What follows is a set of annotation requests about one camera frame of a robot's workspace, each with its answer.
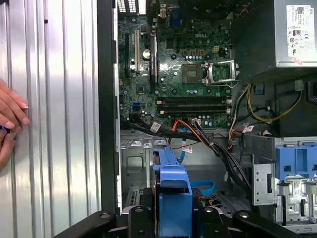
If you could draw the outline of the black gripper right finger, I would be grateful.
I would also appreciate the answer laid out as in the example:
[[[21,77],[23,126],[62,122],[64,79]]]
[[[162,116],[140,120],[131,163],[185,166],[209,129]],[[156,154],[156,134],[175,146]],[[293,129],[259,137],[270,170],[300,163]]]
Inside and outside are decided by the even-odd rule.
[[[202,193],[193,189],[194,238],[301,238],[257,213],[241,210],[227,217],[215,206],[203,205]]]

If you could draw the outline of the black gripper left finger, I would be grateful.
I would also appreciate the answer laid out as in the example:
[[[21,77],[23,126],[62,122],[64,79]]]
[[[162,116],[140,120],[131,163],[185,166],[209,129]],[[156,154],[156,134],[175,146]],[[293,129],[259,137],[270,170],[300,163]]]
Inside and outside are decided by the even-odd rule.
[[[153,192],[143,189],[140,204],[126,207],[117,216],[107,211],[97,211],[56,238],[154,238]]]

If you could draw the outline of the person bare hand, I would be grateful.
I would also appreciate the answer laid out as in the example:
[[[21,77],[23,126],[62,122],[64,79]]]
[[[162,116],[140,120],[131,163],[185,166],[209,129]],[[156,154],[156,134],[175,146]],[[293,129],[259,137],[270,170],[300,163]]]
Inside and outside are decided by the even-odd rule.
[[[13,133],[21,133],[21,125],[29,125],[30,120],[24,110],[27,103],[3,80],[0,81],[0,169],[7,165],[15,146]]]

